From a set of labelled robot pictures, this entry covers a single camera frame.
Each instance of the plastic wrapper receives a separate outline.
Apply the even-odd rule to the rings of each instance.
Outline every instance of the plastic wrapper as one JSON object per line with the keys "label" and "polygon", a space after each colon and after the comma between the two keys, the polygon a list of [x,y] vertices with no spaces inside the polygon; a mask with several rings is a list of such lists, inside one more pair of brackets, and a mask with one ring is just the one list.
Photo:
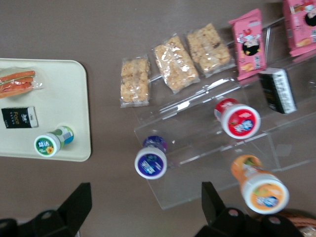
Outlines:
{"label": "plastic wrapper", "polygon": [[154,48],[156,63],[164,81],[173,93],[199,82],[198,72],[179,36]]}
{"label": "plastic wrapper", "polygon": [[313,226],[307,226],[300,229],[304,237],[316,237],[316,229]]}
{"label": "plastic wrapper", "polygon": [[188,33],[187,42],[193,61],[206,78],[235,66],[228,48],[211,23]]}
{"label": "plastic wrapper", "polygon": [[316,2],[283,0],[283,14],[292,56],[316,49]]}
{"label": "plastic wrapper", "polygon": [[149,105],[150,64],[147,56],[123,59],[121,70],[121,108]]}
{"label": "plastic wrapper", "polygon": [[0,98],[14,96],[42,88],[34,68],[11,67],[0,70]]}
{"label": "plastic wrapper", "polygon": [[234,34],[238,80],[255,75],[267,67],[261,19],[260,10],[255,9],[229,21]]}

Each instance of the white tray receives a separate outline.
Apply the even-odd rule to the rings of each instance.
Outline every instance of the white tray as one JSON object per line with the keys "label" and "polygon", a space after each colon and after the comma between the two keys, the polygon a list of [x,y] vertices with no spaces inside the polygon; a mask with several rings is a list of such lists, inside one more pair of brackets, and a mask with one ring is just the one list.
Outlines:
{"label": "white tray", "polygon": [[[37,128],[6,128],[0,115],[0,156],[85,161],[91,154],[86,72],[72,60],[0,58],[0,68],[36,67],[43,89],[0,99],[0,108],[34,106]],[[34,150],[37,136],[66,125],[74,131],[74,140],[51,158]]]}

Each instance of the brown table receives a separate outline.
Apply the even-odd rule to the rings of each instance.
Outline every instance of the brown table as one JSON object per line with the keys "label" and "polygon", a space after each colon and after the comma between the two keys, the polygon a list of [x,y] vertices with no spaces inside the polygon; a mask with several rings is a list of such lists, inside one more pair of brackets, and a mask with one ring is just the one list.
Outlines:
{"label": "brown table", "polygon": [[[91,182],[93,209],[82,236],[193,236],[206,224],[200,200],[162,211],[135,172],[138,121],[132,109],[119,107],[121,59],[151,53],[172,33],[208,22],[230,41],[227,21],[257,7],[264,25],[282,15],[280,3],[259,0],[2,1],[1,57],[72,59],[85,66],[92,155],[82,163],[0,158],[0,218],[27,221]],[[280,174],[291,194],[288,207],[316,213],[315,168],[311,163]],[[220,194],[244,206],[237,187]]]}

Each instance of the plastic tray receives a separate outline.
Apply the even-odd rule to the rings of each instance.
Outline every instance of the plastic tray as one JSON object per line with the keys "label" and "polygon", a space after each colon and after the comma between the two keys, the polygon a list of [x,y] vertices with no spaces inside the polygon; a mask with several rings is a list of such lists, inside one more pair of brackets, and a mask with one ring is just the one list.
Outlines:
{"label": "plastic tray", "polygon": [[[166,88],[160,75],[154,75],[150,105],[134,108],[140,123],[135,134],[140,143],[153,134],[168,143],[166,174],[148,180],[162,209],[199,198],[203,181],[211,181],[219,191],[237,185],[230,165],[241,154],[259,157],[270,171],[315,160],[300,155],[300,141],[308,137],[305,148],[313,149],[316,78],[312,75],[316,75],[316,52],[290,57],[283,18],[265,27],[263,37],[268,66],[285,68],[288,72],[296,112],[282,115],[271,110],[258,76],[235,81],[236,68],[207,79],[201,76],[201,82],[175,95]],[[233,42],[228,47],[234,53]],[[213,112],[221,96],[235,98],[259,112],[262,124],[254,137],[241,141],[223,131]],[[295,131],[300,132],[293,138]]]}
{"label": "plastic tray", "polygon": [[[34,106],[39,126],[7,129],[0,120],[0,156],[85,161],[91,154],[86,72],[72,60],[0,59],[0,68],[36,67],[44,77],[43,89],[3,98],[1,108]],[[51,158],[34,150],[37,136],[66,125],[74,131],[74,141]]]}

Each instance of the bottle cap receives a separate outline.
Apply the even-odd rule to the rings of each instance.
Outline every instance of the bottle cap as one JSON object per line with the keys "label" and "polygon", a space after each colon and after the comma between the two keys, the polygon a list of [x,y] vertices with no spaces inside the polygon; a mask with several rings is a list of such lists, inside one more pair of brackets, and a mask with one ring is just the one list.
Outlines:
{"label": "bottle cap", "polygon": [[52,157],[61,148],[59,139],[51,133],[38,136],[34,141],[35,151],[42,157]]}
{"label": "bottle cap", "polygon": [[136,155],[135,169],[143,178],[158,179],[167,170],[166,155],[155,147],[142,148]]}
{"label": "bottle cap", "polygon": [[272,174],[254,175],[244,183],[241,192],[247,206],[260,214],[279,212],[289,201],[288,189]]}
{"label": "bottle cap", "polygon": [[221,118],[223,130],[236,139],[247,139],[260,128],[259,113],[250,106],[236,104],[226,109]]}

